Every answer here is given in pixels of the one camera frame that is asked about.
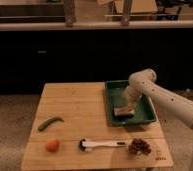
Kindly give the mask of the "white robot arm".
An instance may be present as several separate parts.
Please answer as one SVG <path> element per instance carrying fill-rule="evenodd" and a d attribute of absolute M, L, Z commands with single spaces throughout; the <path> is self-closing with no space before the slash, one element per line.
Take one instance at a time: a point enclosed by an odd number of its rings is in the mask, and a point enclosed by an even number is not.
<path fill-rule="evenodd" d="M 132 73 L 128 79 L 129 85 L 123 92 L 127 107 L 133 109 L 140 96 L 146 95 L 193 130 L 193 101 L 158 86 L 156 79 L 157 75 L 152 69 Z M 193 171 L 193 155 L 189 171 Z"/>

